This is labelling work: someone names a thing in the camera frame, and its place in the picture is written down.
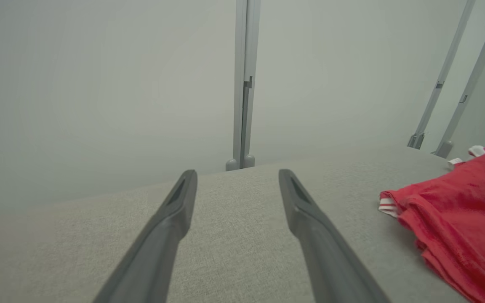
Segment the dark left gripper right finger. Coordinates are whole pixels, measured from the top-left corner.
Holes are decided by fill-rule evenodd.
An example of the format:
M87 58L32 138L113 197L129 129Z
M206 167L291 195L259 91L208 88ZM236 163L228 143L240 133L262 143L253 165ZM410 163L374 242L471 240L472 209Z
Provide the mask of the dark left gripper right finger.
M298 239L317 303L388 303L389 298L295 173L278 172L289 230Z

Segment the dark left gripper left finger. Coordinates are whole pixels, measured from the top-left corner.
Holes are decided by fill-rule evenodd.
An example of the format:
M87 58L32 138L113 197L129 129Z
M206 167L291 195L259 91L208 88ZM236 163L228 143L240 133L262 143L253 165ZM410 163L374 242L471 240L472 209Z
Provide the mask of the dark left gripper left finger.
M190 230L197 194L195 170L181 174L145 224L95 303L165 303L180 241Z

